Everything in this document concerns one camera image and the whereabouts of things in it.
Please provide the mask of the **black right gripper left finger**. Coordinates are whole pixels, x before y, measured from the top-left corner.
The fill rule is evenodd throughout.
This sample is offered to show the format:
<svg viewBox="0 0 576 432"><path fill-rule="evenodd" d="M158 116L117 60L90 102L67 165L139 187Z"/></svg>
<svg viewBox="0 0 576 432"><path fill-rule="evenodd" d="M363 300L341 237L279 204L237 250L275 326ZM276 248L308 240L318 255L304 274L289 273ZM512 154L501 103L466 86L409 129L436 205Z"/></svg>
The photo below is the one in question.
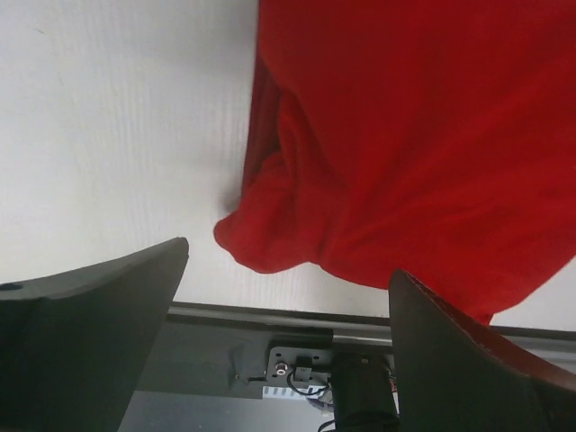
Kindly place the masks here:
<svg viewBox="0 0 576 432"><path fill-rule="evenodd" d="M184 238L1 287L1 428L115 431L189 257Z"/></svg>

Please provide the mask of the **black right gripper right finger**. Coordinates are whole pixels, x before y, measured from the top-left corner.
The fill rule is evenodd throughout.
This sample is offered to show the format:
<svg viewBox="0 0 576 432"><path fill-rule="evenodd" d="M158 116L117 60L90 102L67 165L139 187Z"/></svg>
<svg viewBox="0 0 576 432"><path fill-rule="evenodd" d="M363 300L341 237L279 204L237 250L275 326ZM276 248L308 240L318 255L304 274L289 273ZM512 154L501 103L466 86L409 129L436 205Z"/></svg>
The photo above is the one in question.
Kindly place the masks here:
<svg viewBox="0 0 576 432"><path fill-rule="evenodd" d="M402 431L573 431L575 375L471 319L411 274L389 284Z"/></svg>

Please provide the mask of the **red t-shirt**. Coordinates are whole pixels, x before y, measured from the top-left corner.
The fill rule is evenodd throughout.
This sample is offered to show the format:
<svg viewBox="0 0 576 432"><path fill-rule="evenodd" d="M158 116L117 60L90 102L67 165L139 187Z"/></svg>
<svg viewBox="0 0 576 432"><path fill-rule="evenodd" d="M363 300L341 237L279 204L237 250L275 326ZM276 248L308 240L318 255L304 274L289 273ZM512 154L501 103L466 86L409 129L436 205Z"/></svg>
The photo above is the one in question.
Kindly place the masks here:
<svg viewBox="0 0 576 432"><path fill-rule="evenodd" d="M575 255L572 1L262 1L241 265L384 289L482 324Z"/></svg>

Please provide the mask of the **black robot base mount plate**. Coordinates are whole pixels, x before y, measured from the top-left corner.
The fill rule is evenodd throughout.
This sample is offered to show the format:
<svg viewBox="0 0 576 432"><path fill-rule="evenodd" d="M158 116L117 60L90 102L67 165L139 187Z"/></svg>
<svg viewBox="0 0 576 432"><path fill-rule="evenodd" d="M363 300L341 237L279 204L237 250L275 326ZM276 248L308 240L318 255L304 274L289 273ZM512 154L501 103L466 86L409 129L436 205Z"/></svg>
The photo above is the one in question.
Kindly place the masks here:
<svg viewBox="0 0 576 432"><path fill-rule="evenodd" d="M329 390L318 400L263 399L264 386ZM324 328L168 316L139 389L231 401L280 401L326 416L319 431L397 431L392 346L338 343Z"/></svg>

